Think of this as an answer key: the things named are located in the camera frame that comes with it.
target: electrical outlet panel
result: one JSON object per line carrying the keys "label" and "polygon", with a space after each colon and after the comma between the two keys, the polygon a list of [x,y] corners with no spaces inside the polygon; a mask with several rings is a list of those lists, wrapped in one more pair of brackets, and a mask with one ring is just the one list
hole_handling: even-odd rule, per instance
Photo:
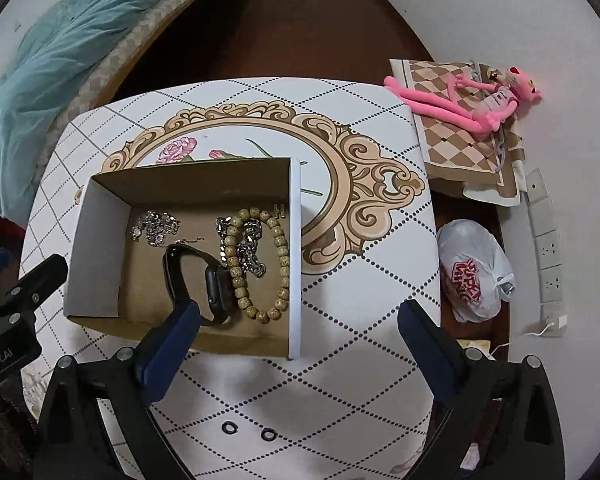
{"label": "electrical outlet panel", "polygon": [[554,323],[544,331],[542,337],[560,337],[567,330],[567,310],[561,301],[543,303],[540,306],[540,323],[543,327]]}
{"label": "electrical outlet panel", "polygon": [[550,231],[540,235],[535,240],[536,255],[540,269],[548,269],[562,263],[560,259],[560,246],[558,243],[558,231]]}
{"label": "electrical outlet panel", "polygon": [[526,195],[529,198],[530,204],[539,202],[549,196],[540,168],[535,168],[526,176]]}
{"label": "electrical outlet panel", "polygon": [[543,198],[531,205],[529,207],[529,218],[531,219],[531,230],[535,237],[554,231],[554,208],[551,199]]}
{"label": "electrical outlet panel", "polygon": [[540,271],[540,302],[562,299],[562,266],[558,265]]}

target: plastic bag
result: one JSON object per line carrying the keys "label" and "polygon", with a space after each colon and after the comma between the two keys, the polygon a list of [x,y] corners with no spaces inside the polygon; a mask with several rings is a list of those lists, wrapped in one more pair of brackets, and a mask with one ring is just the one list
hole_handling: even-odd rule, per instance
{"label": "plastic bag", "polygon": [[504,251],[480,224],[454,220],[438,231],[442,286],[459,322],[480,323],[496,316],[500,301],[516,288]]}

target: cardboard box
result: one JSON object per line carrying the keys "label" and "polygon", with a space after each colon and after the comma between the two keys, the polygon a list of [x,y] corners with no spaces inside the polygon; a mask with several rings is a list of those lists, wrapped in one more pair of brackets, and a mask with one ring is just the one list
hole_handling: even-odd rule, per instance
{"label": "cardboard box", "polygon": [[[167,211],[180,220],[176,239],[193,244],[218,260],[216,218],[234,216],[253,206],[273,211],[289,242],[289,310],[280,320],[261,324],[242,311],[222,326],[201,327],[193,347],[203,351],[297,358],[300,354],[300,165],[291,158],[204,160],[163,164],[93,175],[82,194],[71,246],[64,294],[64,315],[109,335],[140,340],[172,310],[162,271],[164,248],[144,236],[134,241],[131,226],[143,212]],[[270,229],[263,224],[258,259],[267,266],[258,279],[248,273],[248,289],[260,310],[273,306],[280,288],[280,262]],[[204,280],[206,263],[182,259],[182,272],[200,312],[211,318]]]}

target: plush toy head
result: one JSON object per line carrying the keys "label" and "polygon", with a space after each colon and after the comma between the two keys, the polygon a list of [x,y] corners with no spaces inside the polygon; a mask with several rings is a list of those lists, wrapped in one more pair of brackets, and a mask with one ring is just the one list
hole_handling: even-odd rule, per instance
{"label": "plush toy head", "polygon": [[534,85],[534,80],[531,79],[527,74],[522,72],[519,68],[512,66],[507,70],[505,75],[506,84],[511,86],[514,92],[522,99],[528,103],[532,103],[534,101],[539,101],[542,99],[542,94],[538,89],[536,89],[536,85]]}

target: pink carnation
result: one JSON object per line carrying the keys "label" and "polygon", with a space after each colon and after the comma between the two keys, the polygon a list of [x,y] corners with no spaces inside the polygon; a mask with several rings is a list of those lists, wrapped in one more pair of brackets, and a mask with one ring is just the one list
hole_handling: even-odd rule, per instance
{"label": "pink carnation", "polygon": [[179,162],[189,155],[197,145],[198,141],[192,137],[180,137],[164,147],[156,163],[167,164],[168,162]]}

